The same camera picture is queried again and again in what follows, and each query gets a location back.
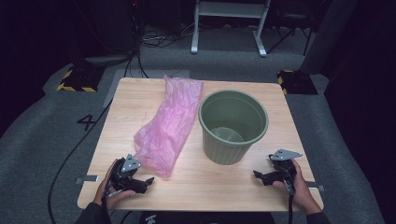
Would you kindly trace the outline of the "person's dark clothing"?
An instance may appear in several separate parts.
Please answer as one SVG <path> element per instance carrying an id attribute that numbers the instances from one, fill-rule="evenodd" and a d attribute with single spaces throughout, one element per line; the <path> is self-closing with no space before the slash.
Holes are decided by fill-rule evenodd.
<path id="1" fill-rule="evenodd" d="M 143 212 L 139 224 L 276 224 L 267 212 Z"/>

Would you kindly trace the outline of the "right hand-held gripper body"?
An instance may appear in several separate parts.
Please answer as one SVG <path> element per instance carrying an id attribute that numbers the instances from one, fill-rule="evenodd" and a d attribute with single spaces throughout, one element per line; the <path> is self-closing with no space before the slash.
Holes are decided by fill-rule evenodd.
<path id="1" fill-rule="evenodd" d="M 283 148 L 278 149 L 274 154 L 270 154 L 269 159 L 275 168 L 275 171 L 272 172 L 272 176 L 270 177 L 270 184 L 279 181 L 283 182 L 287 189 L 293 189 L 296 169 L 291 160 L 302 156 L 303 154 L 300 152 L 294 152 Z"/>

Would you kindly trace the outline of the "black yellow striped base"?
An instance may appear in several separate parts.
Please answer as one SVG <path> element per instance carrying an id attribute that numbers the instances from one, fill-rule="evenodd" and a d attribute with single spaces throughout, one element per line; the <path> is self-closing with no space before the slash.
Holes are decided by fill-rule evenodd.
<path id="1" fill-rule="evenodd" d="M 80 68 L 71 66 L 64 74 L 57 91 L 97 92 L 105 70 L 104 67 L 88 66 Z"/>
<path id="2" fill-rule="evenodd" d="M 276 77 L 284 94 L 318 95 L 311 77 L 300 70 L 280 70 Z"/>

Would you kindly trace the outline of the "grey pillar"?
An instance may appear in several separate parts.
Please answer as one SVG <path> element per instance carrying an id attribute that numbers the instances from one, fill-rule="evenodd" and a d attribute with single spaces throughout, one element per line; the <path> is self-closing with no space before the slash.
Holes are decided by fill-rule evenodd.
<path id="1" fill-rule="evenodd" d="M 343 33 L 358 0 L 332 0 L 318 33 L 305 55 L 300 70 L 304 74 L 319 74 Z"/>

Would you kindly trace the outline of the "person's left hand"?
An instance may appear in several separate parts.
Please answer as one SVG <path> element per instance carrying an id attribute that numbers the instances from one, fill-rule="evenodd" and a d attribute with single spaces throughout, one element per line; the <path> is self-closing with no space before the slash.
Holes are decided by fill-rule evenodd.
<path id="1" fill-rule="evenodd" d="M 105 206 L 107 210 L 112 210 L 113 208 L 116 207 L 117 203 L 121 202 L 122 200 L 131 198 L 135 195 L 135 192 L 133 190 L 126 190 L 116 194 L 115 196 L 111 196 L 111 197 L 106 196 L 107 181 L 110 178 L 113 166 L 115 165 L 116 162 L 117 159 L 115 159 L 108 168 L 106 172 L 106 176 L 104 177 L 103 181 L 100 183 L 93 198 L 94 203 Z"/>

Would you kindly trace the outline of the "grey tape piece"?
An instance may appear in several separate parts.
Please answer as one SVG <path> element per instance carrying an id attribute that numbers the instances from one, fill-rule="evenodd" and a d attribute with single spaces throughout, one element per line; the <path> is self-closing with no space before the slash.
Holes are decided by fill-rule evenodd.
<path id="1" fill-rule="evenodd" d="M 82 185 L 84 182 L 97 182 L 98 175 L 84 175 L 82 177 L 78 177 L 75 181 L 75 184 Z"/>
<path id="2" fill-rule="evenodd" d="M 320 185 L 320 184 L 316 183 L 316 182 L 309 182 L 308 181 L 306 183 L 307 183 L 307 186 L 309 188 L 315 188 L 315 189 L 318 189 L 318 191 L 325 191 L 325 187 L 323 185 Z"/>

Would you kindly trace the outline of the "black stand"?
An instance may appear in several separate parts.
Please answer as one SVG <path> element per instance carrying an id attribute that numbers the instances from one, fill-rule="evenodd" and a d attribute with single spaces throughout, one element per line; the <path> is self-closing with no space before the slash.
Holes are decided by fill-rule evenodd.
<path id="1" fill-rule="evenodd" d="M 307 53 L 308 45 L 313 33 L 314 11 L 301 0 L 276 0 L 276 30 L 280 27 L 288 28 L 289 31 L 268 50 L 270 53 L 279 46 L 289 35 L 294 34 L 297 29 L 306 37 L 303 55 Z"/>

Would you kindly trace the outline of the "person's right hand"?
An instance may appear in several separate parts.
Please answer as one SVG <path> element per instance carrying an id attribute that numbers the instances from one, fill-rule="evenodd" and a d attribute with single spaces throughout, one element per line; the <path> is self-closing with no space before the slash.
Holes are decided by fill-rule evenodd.
<path id="1" fill-rule="evenodd" d="M 301 167 L 295 159 L 291 160 L 295 169 L 296 176 L 294 178 L 294 187 L 296 193 L 294 195 L 293 201 L 301 207 L 307 215 L 312 215 L 321 212 L 321 208 L 312 196 L 306 181 L 302 175 Z"/>

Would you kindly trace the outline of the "pink plastic bag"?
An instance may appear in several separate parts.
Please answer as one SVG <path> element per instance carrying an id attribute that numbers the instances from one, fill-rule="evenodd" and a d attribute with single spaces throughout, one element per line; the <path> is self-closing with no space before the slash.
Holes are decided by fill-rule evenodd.
<path id="1" fill-rule="evenodd" d="M 191 132 L 204 82 L 184 77 L 163 79 L 165 100 L 155 117 L 134 135 L 134 157 L 155 175 L 167 178 Z"/>

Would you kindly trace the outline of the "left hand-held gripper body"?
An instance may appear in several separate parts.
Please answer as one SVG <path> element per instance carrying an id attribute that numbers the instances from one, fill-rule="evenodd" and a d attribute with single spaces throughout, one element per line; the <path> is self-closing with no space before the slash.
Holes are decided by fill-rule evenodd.
<path id="1" fill-rule="evenodd" d="M 115 191 L 133 190 L 133 187 L 141 186 L 138 179 L 134 179 L 134 174 L 140 168 L 140 162 L 132 154 L 126 158 L 118 159 L 113 166 L 109 178 L 109 186 Z"/>

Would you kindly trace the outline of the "white metal stand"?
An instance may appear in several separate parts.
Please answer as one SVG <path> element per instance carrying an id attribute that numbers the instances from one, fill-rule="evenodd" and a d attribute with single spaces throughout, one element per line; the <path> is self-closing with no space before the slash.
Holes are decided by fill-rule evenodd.
<path id="1" fill-rule="evenodd" d="M 258 28 L 252 33 L 260 56 L 266 57 L 267 50 L 262 43 L 262 29 L 270 9 L 271 2 L 272 0 L 264 0 L 263 3 L 249 4 L 196 0 L 194 9 L 194 28 L 191 40 L 191 53 L 196 54 L 198 52 L 199 19 L 201 17 L 229 17 L 260 20 Z"/>

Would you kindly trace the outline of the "green plastic bin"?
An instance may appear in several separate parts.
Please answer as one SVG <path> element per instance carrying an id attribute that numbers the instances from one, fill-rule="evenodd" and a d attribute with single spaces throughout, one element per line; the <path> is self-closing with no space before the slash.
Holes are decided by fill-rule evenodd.
<path id="1" fill-rule="evenodd" d="M 264 106 L 253 96 L 237 90 L 215 91 L 201 102 L 198 119 L 203 129 L 203 148 L 216 164 L 242 160 L 269 126 Z"/>

